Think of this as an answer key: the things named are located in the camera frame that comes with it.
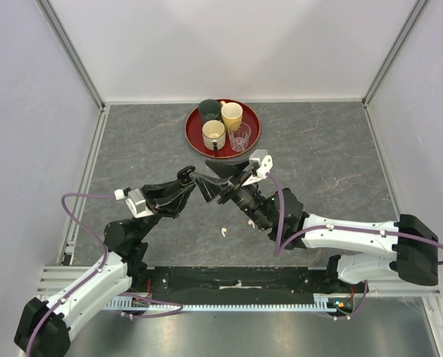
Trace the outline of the black earbud charging case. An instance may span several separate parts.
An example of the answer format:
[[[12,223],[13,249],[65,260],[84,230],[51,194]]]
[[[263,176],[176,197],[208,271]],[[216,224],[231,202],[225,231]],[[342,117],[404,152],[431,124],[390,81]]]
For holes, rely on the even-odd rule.
[[[193,182],[191,179],[191,173],[195,171],[195,167],[190,165],[177,172],[177,180],[181,186],[187,186]]]

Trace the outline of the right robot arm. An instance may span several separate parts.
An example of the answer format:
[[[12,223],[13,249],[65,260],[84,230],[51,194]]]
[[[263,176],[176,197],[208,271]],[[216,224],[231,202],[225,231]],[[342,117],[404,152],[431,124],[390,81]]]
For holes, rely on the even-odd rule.
[[[190,173],[206,202],[232,201],[283,249],[335,248],[345,255],[329,258],[324,283],[331,292],[365,280],[396,279],[420,286],[439,282],[438,237],[417,217],[402,214],[398,221],[353,222],[305,212],[288,188],[278,187],[264,197],[258,183],[272,179],[269,154],[255,154],[246,161],[207,161],[214,177]]]

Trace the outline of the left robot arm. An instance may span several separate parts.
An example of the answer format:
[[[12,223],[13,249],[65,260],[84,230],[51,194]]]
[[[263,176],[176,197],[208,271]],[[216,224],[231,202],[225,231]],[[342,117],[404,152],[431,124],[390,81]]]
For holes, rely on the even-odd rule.
[[[103,254],[82,276],[55,295],[25,305],[14,342],[26,356],[64,356],[81,329],[113,298],[144,289],[148,245],[143,238],[161,218],[179,216],[195,189],[194,170],[188,166],[174,181],[117,189],[111,195],[127,204],[132,218],[107,225],[106,238],[98,241]]]

